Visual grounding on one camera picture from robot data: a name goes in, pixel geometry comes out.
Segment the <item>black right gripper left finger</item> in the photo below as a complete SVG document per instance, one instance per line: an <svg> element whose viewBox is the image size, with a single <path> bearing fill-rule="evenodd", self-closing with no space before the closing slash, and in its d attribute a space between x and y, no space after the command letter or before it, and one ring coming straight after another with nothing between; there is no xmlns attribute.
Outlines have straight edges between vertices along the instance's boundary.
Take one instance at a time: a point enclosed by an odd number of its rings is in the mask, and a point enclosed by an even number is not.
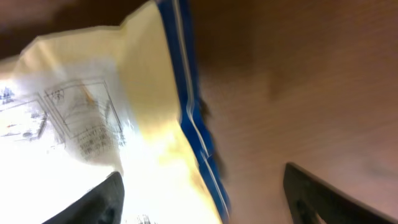
<svg viewBox="0 0 398 224"><path fill-rule="evenodd" d="M124 196L123 178L119 172L113 172L44 224L120 224Z"/></svg>

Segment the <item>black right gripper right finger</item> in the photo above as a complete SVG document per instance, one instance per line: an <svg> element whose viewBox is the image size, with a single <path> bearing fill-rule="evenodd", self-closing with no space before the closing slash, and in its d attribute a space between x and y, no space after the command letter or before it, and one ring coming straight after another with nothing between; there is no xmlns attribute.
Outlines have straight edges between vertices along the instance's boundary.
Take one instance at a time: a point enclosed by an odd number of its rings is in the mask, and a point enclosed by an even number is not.
<svg viewBox="0 0 398 224"><path fill-rule="evenodd" d="M294 224L397 223L293 162L285 165L283 188Z"/></svg>

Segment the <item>yellow snack chip bag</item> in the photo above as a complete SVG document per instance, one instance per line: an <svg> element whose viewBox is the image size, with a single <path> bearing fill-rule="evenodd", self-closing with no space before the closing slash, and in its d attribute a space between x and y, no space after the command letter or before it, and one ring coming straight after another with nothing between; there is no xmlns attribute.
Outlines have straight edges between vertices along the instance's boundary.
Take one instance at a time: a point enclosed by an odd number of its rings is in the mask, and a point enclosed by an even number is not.
<svg viewBox="0 0 398 224"><path fill-rule="evenodd" d="M197 75L188 1L3 1L1 222L119 172L121 223L228 223Z"/></svg>

